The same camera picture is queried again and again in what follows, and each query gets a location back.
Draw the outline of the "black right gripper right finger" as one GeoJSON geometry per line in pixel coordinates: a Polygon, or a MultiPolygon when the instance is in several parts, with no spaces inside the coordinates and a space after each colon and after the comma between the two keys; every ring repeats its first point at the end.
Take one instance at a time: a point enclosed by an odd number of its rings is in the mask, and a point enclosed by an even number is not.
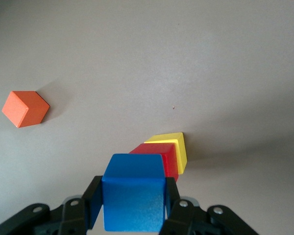
{"type": "Polygon", "coordinates": [[[158,235],[259,235],[230,208],[214,205],[204,211],[179,195],[175,179],[166,178],[168,218],[158,235]]]}

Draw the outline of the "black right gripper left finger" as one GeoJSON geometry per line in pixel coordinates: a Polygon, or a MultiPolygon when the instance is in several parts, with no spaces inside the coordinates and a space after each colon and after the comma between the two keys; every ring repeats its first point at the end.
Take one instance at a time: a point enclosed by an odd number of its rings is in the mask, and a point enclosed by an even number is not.
{"type": "Polygon", "coordinates": [[[102,205],[102,176],[95,176],[82,196],[53,210],[41,203],[25,207],[0,224],[0,235],[87,235],[102,205]]]}

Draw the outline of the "blue wooden cube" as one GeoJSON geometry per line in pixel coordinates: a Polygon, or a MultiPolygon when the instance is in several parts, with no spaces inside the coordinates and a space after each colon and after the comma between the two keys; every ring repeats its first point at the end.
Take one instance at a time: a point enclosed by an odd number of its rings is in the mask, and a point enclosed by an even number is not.
{"type": "Polygon", "coordinates": [[[114,154],[102,177],[105,230],[160,231],[165,220],[165,187],[160,154],[114,154]]]}

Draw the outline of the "red wooden cube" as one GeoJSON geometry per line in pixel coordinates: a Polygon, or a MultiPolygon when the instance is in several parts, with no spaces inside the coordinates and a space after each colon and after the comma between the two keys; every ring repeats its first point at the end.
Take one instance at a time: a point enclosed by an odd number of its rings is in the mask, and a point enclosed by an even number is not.
{"type": "Polygon", "coordinates": [[[178,180],[178,166],[174,143],[142,143],[130,154],[160,154],[162,156],[166,177],[178,180]]]}

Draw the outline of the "yellow wooden cube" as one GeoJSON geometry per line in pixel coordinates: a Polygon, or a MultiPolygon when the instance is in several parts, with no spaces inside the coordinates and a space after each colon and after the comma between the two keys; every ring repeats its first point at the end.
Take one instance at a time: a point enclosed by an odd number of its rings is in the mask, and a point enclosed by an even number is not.
{"type": "Polygon", "coordinates": [[[178,174],[181,175],[184,173],[187,165],[187,154],[182,132],[154,135],[144,143],[174,143],[178,174]]]}

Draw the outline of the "orange wooden cube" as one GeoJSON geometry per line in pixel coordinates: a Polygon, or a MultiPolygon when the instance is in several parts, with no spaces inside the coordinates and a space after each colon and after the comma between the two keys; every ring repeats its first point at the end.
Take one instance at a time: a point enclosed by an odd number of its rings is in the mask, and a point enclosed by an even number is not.
{"type": "Polygon", "coordinates": [[[40,124],[49,108],[50,105],[36,91],[11,91],[2,112],[21,128],[40,124]]]}

